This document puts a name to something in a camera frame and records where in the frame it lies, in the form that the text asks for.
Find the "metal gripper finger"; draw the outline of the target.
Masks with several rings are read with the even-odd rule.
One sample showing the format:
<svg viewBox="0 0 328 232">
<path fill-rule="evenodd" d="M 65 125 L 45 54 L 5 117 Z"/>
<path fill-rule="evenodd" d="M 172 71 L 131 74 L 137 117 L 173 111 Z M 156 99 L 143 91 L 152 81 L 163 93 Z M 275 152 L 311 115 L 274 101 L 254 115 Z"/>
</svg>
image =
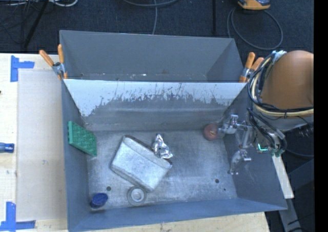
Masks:
<svg viewBox="0 0 328 232">
<path fill-rule="evenodd" d="M 230 169 L 228 170 L 228 174 L 237 175 L 238 171 L 245 163 L 248 163 L 252 160 L 249 156 L 248 152 L 245 149 L 240 149 L 234 153 L 231 159 Z"/>
<path fill-rule="evenodd" d="M 238 118 L 239 116 L 237 114 L 226 116 L 218 126 L 217 135 L 219 137 L 224 137 L 226 134 L 235 134 L 237 130 L 246 130 L 247 125 L 238 122 Z"/>
</svg>

